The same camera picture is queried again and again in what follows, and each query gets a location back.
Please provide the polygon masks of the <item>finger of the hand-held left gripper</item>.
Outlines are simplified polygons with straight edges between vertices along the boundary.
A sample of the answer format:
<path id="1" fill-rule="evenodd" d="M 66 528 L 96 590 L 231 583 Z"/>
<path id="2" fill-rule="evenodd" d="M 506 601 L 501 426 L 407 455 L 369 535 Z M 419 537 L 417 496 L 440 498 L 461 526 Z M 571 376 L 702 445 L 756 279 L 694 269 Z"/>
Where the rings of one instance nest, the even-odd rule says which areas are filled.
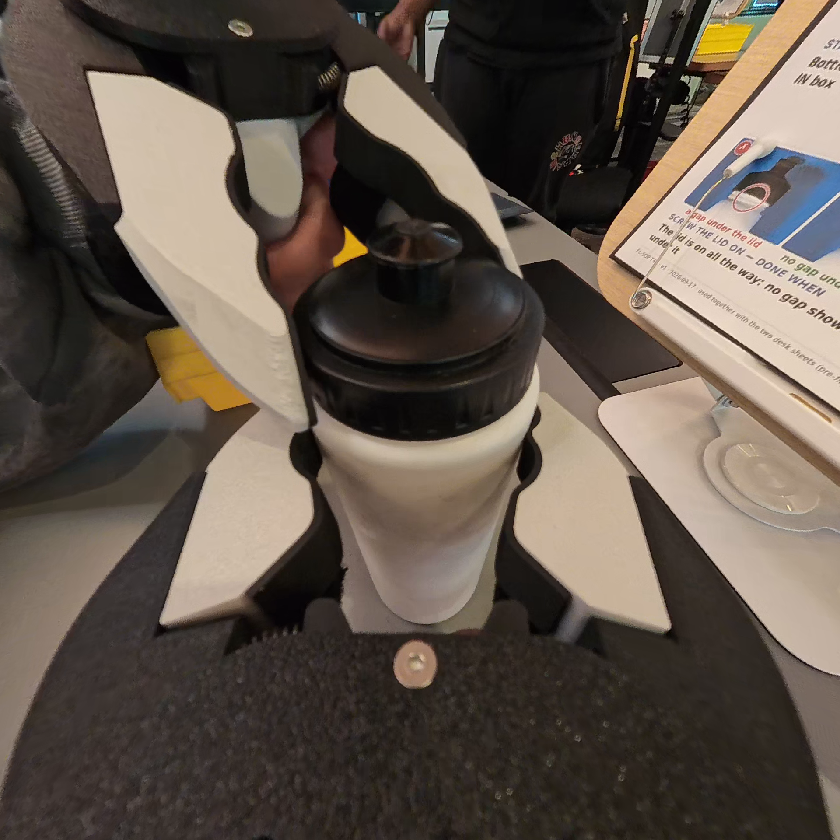
<path id="1" fill-rule="evenodd" d="M 467 256 L 522 273 L 490 190 L 467 150 L 385 71 L 352 70 L 338 100 L 335 155 L 407 215 L 454 228 Z"/>
<path id="2" fill-rule="evenodd" d="M 293 329 L 235 205 L 229 118 L 152 77 L 90 70 L 87 82 L 119 195 L 114 229 L 134 264 L 214 367 L 308 430 L 316 420 Z"/>

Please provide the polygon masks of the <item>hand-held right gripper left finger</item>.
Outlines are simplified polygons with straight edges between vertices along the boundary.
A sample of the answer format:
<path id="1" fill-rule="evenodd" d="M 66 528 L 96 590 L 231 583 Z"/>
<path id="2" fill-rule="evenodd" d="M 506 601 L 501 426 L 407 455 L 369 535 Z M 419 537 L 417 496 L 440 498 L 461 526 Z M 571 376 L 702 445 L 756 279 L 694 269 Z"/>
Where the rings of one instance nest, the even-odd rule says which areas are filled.
<path id="1" fill-rule="evenodd" d="M 206 469 L 160 616 L 167 630 L 243 618 L 291 629 L 340 597 L 339 525 L 311 432 L 240 429 Z"/>

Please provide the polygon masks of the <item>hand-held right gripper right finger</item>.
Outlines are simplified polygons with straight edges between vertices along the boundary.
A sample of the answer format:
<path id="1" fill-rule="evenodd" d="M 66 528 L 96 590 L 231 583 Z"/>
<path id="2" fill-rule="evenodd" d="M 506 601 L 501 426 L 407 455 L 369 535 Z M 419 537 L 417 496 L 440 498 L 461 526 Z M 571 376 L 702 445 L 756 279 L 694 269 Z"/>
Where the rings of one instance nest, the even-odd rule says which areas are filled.
<path id="1" fill-rule="evenodd" d="M 548 394 L 521 448 L 501 524 L 497 594 L 534 634 L 577 640 L 592 619 L 671 628 L 631 480 L 590 428 Z"/>

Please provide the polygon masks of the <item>yellow storage bin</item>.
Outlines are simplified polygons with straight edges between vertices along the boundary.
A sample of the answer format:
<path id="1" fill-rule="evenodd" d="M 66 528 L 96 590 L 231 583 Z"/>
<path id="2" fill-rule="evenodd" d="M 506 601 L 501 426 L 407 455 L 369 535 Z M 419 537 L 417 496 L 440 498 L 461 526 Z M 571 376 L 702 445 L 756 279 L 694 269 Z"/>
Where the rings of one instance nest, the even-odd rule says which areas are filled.
<path id="1" fill-rule="evenodd" d="M 334 257 L 333 267 L 366 252 L 346 227 L 344 233 L 344 245 Z M 200 350 L 183 328 L 157 329 L 146 336 L 145 342 L 165 390 L 178 403 L 200 400 L 218 413 L 253 402 L 221 372 L 206 352 Z"/>

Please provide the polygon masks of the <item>white plastic bottle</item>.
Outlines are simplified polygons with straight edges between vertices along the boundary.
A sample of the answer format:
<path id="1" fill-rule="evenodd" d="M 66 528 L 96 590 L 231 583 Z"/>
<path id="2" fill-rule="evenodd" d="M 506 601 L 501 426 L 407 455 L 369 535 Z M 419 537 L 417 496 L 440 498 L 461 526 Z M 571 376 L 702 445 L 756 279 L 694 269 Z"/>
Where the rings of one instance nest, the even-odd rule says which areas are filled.
<path id="1" fill-rule="evenodd" d="M 539 368 L 504 416 L 428 442 L 364 434 L 317 408 L 313 428 L 361 557 L 384 605 L 438 624 L 475 593 L 538 407 Z"/>

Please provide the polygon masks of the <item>person's left hand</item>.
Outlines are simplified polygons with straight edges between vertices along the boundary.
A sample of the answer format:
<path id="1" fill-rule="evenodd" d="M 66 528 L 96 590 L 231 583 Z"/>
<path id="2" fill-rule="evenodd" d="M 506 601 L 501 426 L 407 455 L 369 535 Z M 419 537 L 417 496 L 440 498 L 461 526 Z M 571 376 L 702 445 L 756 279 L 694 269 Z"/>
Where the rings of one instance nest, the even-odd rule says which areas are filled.
<path id="1" fill-rule="evenodd" d="M 269 245 L 266 260 L 272 295 L 288 312 L 301 295 L 329 272 L 342 250 L 344 228 L 331 205 L 335 118 L 327 113 L 301 140 L 302 192 L 297 222 L 289 235 Z"/>

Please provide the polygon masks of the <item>white stand base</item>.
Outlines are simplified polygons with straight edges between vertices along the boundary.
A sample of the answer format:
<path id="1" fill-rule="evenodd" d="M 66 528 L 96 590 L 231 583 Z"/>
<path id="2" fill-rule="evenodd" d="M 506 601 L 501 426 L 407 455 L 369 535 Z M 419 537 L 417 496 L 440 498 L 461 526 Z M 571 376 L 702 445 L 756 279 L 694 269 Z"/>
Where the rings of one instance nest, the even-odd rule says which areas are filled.
<path id="1" fill-rule="evenodd" d="M 598 414 L 774 640 L 838 676 L 838 485 L 697 378 Z"/>

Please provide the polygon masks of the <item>black and yellow jacket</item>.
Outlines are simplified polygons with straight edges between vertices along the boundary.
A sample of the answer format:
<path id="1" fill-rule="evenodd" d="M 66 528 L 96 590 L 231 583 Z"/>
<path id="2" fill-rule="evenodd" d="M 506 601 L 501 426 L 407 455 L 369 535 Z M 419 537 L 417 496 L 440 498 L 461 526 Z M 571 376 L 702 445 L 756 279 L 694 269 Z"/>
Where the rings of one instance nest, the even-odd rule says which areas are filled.
<path id="1" fill-rule="evenodd" d="M 610 119 L 608 121 L 610 129 L 607 141 L 608 163 L 614 163 L 619 154 L 623 129 L 627 121 L 628 110 L 631 107 L 639 56 L 647 25 L 648 21 L 643 18 L 638 32 L 631 33 L 628 29 L 624 33 L 626 35 L 625 43 L 617 60 L 614 91 L 611 94 L 614 103 L 610 106 Z"/>

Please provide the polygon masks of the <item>instruction sheet on stand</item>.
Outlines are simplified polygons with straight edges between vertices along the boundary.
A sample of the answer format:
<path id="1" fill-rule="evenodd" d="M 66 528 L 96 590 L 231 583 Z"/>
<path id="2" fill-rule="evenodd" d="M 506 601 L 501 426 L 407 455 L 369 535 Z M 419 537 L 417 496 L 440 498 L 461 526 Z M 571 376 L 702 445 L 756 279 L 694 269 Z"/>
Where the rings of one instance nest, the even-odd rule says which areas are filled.
<path id="1" fill-rule="evenodd" d="M 838 2 L 785 2 L 609 229 L 602 293 L 838 483 Z"/>

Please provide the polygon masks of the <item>grey monitor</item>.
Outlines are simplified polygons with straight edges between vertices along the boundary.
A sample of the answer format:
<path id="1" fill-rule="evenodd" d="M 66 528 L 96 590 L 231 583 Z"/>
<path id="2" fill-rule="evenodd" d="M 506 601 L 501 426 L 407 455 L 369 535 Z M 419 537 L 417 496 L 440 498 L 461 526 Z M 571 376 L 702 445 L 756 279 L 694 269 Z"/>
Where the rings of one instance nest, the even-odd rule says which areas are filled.
<path id="1" fill-rule="evenodd" d="M 717 1 L 655 1 L 649 3 L 639 60 L 649 66 L 670 66 L 684 55 L 689 64 L 711 21 Z"/>

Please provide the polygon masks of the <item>background yellow bin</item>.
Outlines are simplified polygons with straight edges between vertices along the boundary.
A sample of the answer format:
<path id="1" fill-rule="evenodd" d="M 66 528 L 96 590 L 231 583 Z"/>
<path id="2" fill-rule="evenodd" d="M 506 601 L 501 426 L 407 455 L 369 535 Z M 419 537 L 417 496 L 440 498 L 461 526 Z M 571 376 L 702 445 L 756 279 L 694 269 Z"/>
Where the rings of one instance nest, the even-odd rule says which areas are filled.
<path id="1" fill-rule="evenodd" d="M 693 60 L 707 61 L 709 56 L 729 56 L 744 49 L 754 29 L 752 24 L 709 24 L 697 44 Z"/>

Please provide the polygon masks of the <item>printed instruction sheet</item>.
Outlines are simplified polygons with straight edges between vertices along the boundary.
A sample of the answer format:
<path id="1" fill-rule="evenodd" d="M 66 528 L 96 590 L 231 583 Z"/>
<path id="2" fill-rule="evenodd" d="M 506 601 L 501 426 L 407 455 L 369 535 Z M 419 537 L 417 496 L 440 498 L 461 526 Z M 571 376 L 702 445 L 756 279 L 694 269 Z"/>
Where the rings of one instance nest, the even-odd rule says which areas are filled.
<path id="1" fill-rule="evenodd" d="M 613 252 L 838 411 L 834 2 Z"/>

